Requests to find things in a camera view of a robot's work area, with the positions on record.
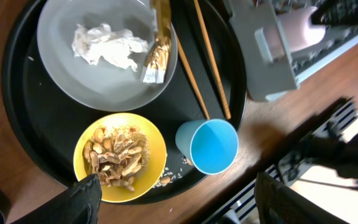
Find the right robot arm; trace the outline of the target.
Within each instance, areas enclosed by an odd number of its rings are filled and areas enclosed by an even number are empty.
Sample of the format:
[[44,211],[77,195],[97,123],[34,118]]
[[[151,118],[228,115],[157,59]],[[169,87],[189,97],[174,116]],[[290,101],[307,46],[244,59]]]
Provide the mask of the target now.
[[[325,1],[312,13],[310,21],[319,26],[358,25],[358,1]],[[358,180],[358,134],[344,142],[333,125],[328,126],[328,133],[328,138],[308,136],[300,141],[296,146],[300,160],[334,169],[342,178]],[[350,189],[358,191],[358,186]]]

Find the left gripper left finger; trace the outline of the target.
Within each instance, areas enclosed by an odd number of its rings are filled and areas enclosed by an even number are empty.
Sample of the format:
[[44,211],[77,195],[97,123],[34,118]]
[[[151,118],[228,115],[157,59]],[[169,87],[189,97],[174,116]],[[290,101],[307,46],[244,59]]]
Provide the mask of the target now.
[[97,224],[101,196],[99,177],[91,174],[15,222]]

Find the peanut shells pile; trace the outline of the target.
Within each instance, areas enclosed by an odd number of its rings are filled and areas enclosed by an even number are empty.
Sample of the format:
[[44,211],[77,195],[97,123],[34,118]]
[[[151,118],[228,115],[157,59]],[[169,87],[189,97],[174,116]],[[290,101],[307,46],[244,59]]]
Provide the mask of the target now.
[[100,126],[83,146],[87,170],[100,184],[134,191],[136,178],[149,163],[149,140],[137,126]]

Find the blue cup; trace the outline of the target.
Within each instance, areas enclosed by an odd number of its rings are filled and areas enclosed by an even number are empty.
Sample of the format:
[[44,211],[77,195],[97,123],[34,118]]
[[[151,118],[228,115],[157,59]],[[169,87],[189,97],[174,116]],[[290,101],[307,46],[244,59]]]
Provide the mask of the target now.
[[177,130],[175,143],[180,152],[206,175],[227,170],[239,149],[237,131],[223,119],[185,122]]

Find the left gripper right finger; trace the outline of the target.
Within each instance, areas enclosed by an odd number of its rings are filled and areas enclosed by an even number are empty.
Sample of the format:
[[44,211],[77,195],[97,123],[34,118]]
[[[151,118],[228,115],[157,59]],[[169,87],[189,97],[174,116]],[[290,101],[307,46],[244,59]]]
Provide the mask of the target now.
[[265,172],[257,174],[255,201],[261,223],[345,223]]

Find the pink cup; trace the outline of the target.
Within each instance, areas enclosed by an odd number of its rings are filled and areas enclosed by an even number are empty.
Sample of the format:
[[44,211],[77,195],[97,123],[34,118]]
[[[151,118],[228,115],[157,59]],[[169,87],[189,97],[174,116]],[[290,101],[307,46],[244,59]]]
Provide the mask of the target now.
[[318,8],[306,6],[277,16],[291,53],[318,44],[325,36],[326,28],[311,23],[311,15]]

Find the white tissue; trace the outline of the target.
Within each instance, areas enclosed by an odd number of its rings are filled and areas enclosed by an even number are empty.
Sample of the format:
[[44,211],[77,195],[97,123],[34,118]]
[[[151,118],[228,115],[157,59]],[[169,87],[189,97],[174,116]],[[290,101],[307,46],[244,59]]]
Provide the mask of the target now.
[[137,71],[137,63],[129,58],[132,53],[148,51],[148,42],[133,36],[129,29],[112,31],[107,23],[87,29],[77,25],[71,48],[75,57],[81,57],[90,65],[97,65],[100,58],[123,69]]

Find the yellow bowl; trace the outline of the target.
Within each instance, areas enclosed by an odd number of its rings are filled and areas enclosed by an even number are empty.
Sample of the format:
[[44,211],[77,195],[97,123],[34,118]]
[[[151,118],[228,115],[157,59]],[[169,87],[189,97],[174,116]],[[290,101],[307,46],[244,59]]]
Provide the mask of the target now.
[[73,168],[78,180],[83,180],[92,173],[87,170],[87,163],[83,156],[83,146],[96,128],[108,128],[131,125],[140,128],[149,140],[149,163],[143,174],[136,178],[134,191],[122,187],[102,186],[102,200],[112,203],[133,201],[147,193],[160,179],[167,160],[167,149],[162,134],[149,120],[132,113],[116,113],[105,116],[88,126],[79,138],[73,156]]

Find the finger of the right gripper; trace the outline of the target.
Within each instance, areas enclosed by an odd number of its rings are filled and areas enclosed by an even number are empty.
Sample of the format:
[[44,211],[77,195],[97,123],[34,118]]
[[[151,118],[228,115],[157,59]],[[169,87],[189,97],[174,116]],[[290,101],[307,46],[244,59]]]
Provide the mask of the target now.
[[358,25],[358,0],[325,0],[312,13],[311,23],[325,26]]

